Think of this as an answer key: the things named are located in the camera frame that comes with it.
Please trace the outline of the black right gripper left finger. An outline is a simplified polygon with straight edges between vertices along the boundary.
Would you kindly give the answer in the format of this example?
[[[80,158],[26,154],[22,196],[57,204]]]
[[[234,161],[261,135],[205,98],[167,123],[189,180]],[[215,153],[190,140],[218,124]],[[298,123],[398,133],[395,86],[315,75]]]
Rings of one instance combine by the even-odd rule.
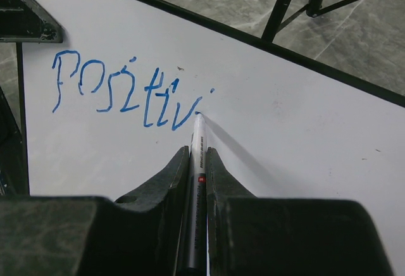
[[[3,196],[2,275],[172,275],[189,148],[116,201]]]

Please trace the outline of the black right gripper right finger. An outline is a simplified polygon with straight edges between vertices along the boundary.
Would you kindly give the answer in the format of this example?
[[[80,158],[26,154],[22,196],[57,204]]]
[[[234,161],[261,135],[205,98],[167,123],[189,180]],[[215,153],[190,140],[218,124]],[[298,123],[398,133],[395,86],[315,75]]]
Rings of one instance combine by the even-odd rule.
[[[392,275],[358,202],[256,197],[212,147],[206,176],[211,275]]]

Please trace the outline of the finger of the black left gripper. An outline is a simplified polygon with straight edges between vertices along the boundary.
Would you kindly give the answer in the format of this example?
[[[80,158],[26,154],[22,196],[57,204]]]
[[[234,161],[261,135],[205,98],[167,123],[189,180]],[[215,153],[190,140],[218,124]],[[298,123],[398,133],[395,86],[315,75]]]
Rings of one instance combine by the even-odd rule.
[[[1,0],[1,42],[63,42],[63,27],[36,0]]]

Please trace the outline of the blue capped whiteboard marker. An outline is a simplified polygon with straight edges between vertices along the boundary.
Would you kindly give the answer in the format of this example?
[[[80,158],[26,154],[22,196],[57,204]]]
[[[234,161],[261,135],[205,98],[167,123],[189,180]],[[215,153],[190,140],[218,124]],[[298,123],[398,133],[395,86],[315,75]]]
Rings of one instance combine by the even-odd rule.
[[[178,250],[177,275],[207,273],[206,122],[196,115],[190,145],[186,204]]]

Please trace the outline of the white rectangular whiteboard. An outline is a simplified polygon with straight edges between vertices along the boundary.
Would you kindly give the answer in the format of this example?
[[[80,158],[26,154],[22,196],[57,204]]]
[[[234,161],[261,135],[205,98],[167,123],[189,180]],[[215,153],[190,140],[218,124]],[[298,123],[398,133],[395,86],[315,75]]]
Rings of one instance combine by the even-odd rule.
[[[196,113],[260,195],[404,211],[404,109],[137,0],[37,0],[62,44],[24,44],[30,188],[116,198]]]

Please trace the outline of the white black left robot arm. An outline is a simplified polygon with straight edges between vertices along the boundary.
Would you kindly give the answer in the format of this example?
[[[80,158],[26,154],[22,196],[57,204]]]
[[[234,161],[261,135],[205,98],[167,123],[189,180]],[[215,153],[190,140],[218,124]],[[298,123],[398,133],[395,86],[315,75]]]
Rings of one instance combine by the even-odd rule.
[[[36,0],[1,0],[1,42],[62,43],[62,26]],[[28,195],[22,135],[1,91],[1,195]]]

